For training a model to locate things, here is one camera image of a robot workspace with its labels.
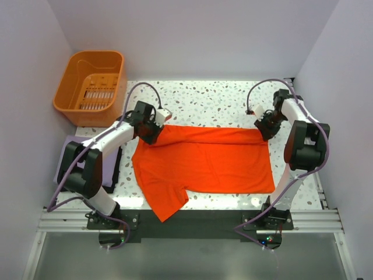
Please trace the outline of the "orange t shirt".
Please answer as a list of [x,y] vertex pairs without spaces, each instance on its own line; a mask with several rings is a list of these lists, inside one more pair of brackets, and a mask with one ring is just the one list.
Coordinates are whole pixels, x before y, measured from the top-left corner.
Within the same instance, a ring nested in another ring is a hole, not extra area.
[[270,194],[269,145],[258,129],[166,125],[155,144],[140,140],[132,156],[138,186],[165,222],[187,192]]

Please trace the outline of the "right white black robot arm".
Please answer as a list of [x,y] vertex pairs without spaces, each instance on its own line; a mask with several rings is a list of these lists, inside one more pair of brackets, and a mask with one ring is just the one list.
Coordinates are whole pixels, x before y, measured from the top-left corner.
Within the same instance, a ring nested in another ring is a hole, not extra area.
[[303,99],[285,89],[274,93],[272,109],[256,106],[253,114],[264,141],[274,138],[284,121],[289,122],[291,130],[284,148],[285,169],[280,181],[258,216],[249,223],[255,229],[292,229],[290,209],[298,189],[306,177],[324,167],[329,157],[330,126],[314,119]]

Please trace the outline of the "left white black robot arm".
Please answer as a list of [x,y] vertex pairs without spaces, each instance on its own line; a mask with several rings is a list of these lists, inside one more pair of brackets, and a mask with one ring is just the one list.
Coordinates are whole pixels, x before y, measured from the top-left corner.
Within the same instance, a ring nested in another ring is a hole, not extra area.
[[87,218],[103,229],[127,229],[120,205],[104,189],[103,161],[123,144],[140,138],[149,145],[155,144],[164,124],[172,116],[166,108],[155,108],[138,101],[135,108],[117,119],[92,139],[65,146],[57,174],[59,189],[79,194],[92,211]]

